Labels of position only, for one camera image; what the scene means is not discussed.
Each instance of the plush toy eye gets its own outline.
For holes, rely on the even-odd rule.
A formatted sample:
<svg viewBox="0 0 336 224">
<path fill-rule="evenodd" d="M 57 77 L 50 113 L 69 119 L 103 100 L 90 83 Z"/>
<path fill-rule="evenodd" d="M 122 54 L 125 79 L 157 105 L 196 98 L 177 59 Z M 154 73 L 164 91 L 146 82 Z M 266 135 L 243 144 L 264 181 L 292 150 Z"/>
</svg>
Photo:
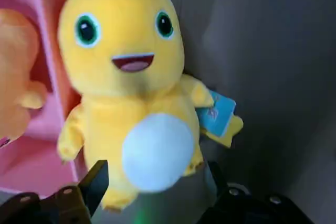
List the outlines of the plush toy eye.
<svg viewBox="0 0 336 224">
<path fill-rule="evenodd" d="M 156 29 L 164 39 L 170 39 L 173 36 L 174 28 L 167 13 L 159 12 L 156 17 Z"/>
<path fill-rule="evenodd" d="M 75 27 L 76 40 L 82 47 L 94 47 L 100 39 L 100 26 L 91 14 L 81 15 Z"/>
</svg>

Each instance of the plush toy arm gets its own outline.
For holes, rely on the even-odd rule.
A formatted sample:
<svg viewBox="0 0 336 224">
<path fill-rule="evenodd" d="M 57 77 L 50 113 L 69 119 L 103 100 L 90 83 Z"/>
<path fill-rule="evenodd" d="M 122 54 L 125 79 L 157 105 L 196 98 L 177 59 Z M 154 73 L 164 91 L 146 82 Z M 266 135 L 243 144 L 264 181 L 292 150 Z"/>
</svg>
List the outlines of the plush toy arm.
<svg viewBox="0 0 336 224">
<path fill-rule="evenodd" d="M 83 147 L 81 117 L 82 106 L 78 105 L 70 112 L 58 137 L 57 152 L 63 161 L 74 160 Z"/>
<path fill-rule="evenodd" d="M 180 80 L 182 89 L 190 96 L 194 106 L 197 107 L 211 107 L 214 105 L 208 88 L 194 77 L 183 74 Z"/>
<path fill-rule="evenodd" d="M 242 119 L 236 115 L 233 115 L 231 117 L 229 125 L 227 126 L 224 136 L 222 137 L 215 136 L 214 134 L 210 133 L 209 131 L 206 131 L 205 129 L 201 129 L 201 132 L 206 136 L 208 136 L 209 138 L 211 138 L 212 140 L 216 141 L 217 143 L 230 148 L 233 136 L 236 135 L 242 128 L 243 128 Z"/>
<path fill-rule="evenodd" d="M 47 100 L 47 89 L 44 84 L 38 81 L 31 81 L 28 90 L 21 97 L 19 104 L 28 109 L 39 109 Z"/>
</svg>

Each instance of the blue tag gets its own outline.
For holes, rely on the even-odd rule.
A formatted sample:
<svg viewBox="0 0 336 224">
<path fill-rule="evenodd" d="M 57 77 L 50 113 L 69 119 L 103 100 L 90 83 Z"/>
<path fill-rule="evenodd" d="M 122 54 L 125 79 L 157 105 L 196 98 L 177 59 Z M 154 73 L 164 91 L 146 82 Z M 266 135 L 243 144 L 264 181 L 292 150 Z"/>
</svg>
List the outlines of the blue tag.
<svg viewBox="0 0 336 224">
<path fill-rule="evenodd" d="M 236 102 L 210 90 L 215 101 L 211 108 L 197 108 L 199 126 L 206 131 L 221 137 L 225 134 L 228 123 L 233 115 Z"/>
</svg>

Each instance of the open mouth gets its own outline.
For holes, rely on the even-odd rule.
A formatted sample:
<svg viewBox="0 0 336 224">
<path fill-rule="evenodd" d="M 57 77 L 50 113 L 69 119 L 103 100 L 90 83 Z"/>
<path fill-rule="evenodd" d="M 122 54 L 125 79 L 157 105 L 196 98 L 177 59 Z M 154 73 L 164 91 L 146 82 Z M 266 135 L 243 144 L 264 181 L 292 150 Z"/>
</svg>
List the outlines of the open mouth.
<svg viewBox="0 0 336 224">
<path fill-rule="evenodd" d="M 114 65 L 124 72 L 138 72 L 149 67 L 154 59 L 154 53 L 120 55 L 112 58 Z"/>
</svg>

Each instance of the plush toy head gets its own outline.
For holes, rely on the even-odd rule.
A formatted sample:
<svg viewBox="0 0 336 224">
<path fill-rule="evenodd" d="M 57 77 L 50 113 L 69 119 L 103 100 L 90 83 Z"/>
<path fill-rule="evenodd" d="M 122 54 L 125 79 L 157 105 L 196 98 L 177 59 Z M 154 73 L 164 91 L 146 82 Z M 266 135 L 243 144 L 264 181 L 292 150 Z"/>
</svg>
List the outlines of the plush toy head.
<svg viewBox="0 0 336 224">
<path fill-rule="evenodd" d="M 31 22 L 19 12 L 0 9 L 0 109 L 8 108 L 26 90 L 38 48 Z"/>
<path fill-rule="evenodd" d="M 184 67 L 170 0 L 67 0 L 59 44 L 73 86 L 98 96 L 173 86 Z"/>
</svg>

